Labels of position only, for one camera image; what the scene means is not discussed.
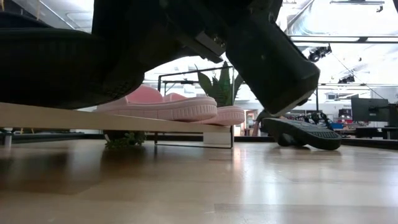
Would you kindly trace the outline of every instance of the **wooden shelf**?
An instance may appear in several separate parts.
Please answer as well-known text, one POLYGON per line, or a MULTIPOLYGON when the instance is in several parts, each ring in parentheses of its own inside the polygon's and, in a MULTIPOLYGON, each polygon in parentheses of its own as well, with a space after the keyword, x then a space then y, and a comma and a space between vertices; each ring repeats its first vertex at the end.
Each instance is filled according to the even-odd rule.
POLYGON ((0 127, 228 133, 229 127, 0 103, 0 127))

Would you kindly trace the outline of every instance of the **black shoe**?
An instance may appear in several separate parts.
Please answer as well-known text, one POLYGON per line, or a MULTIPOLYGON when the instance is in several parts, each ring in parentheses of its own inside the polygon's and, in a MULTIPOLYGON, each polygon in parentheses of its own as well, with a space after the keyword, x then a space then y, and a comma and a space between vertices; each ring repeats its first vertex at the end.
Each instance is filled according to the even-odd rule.
POLYGON ((267 118, 264 124, 280 146, 310 146, 335 150, 341 145, 341 136, 334 131, 303 121, 267 118))

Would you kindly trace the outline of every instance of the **cable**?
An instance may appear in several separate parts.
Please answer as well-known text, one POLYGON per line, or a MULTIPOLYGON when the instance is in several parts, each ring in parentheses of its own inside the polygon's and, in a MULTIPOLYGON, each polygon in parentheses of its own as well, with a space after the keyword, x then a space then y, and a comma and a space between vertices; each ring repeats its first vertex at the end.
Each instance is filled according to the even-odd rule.
POLYGON ((378 94, 376 91, 374 91, 372 88, 370 88, 370 86, 368 86, 365 82, 362 82, 350 69, 347 68, 347 66, 345 66, 345 64, 343 64, 343 62, 341 62, 341 60, 338 59, 338 57, 336 57, 336 55, 334 55, 334 53, 331 53, 336 60, 345 67, 345 69, 347 69, 348 72, 350 72, 350 74, 352 74, 357 80, 359 80, 364 86, 366 86, 369 90, 371 90, 373 93, 375 93, 377 96, 380 96, 380 98, 382 98, 383 100, 385 100, 384 97, 382 97, 380 94, 378 94))

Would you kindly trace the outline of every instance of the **plant leaf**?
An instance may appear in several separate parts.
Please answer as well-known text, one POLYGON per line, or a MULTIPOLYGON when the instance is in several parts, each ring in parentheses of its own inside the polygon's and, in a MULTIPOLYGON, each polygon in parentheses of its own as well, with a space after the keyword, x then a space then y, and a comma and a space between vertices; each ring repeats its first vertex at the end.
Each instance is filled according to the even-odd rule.
POLYGON ((213 77, 213 96, 211 97, 216 100, 217 107, 226 106, 226 100, 228 96, 225 95, 225 92, 221 88, 219 81, 215 77, 213 77))
POLYGON ((223 68, 221 69, 220 80, 220 87, 224 92, 231 90, 231 79, 229 77, 229 68, 228 64, 224 62, 223 68))
POLYGON ((239 88, 242 85, 242 83, 243 83, 242 77, 240 75, 236 76, 236 79, 234 81, 234 93, 233 93, 233 95, 231 92, 228 93, 228 99, 226 100, 227 106, 234 105, 236 95, 238 94, 239 88))
POLYGON ((213 87, 211 85, 211 81, 207 75, 202 72, 198 72, 198 80, 200 87, 205 91, 208 96, 212 96, 213 87))

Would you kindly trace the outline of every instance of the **black metal stand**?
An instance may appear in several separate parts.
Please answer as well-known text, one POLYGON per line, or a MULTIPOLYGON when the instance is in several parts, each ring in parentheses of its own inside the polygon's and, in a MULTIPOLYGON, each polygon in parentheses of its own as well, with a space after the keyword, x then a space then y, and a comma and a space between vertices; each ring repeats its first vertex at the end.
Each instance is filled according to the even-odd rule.
MULTIPOLYGON (((197 73, 197 72, 209 72, 213 70, 220 70, 223 68, 233 68, 232 66, 228 67, 218 67, 218 68, 207 68, 207 69, 202 69, 202 70, 195 70, 195 71, 189 71, 189 72, 178 72, 178 73, 172 73, 172 74, 165 74, 165 75, 159 75, 158 80, 157 80, 157 91, 161 91, 162 88, 162 83, 164 83, 164 93, 166 94, 166 85, 168 83, 179 83, 179 84, 191 84, 193 85, 194 83, 199 83, 199 81, 190 81, 190 80, 162 80, 162 77, 169 77, 169 76, 174 76, 174 75, 184 75, 184 74, 191 74, 191 73, 197 73)), ((232 84, 231 88, 232 94, 234 94, 234 85, 232 84)), ((158 134, 159 132, 154 133, 154 142, 155 146, 188 146, 188 147, 204 147, 204 148, 216 148, 216 149, 232 149, 234 147, 234 129, 233 126, 229 128, 229 134, 231 136, 230 140, 230 145, 229 147, 219 147, 219 146, 189 146, 189 145, 178 145, 178 144, 159 144, 158 143, 158 134)))
POLYGON ((317 90, 315 90, 315 93, 317 95, 317 112, 319 112, 318 87, 317 87, 317 90))

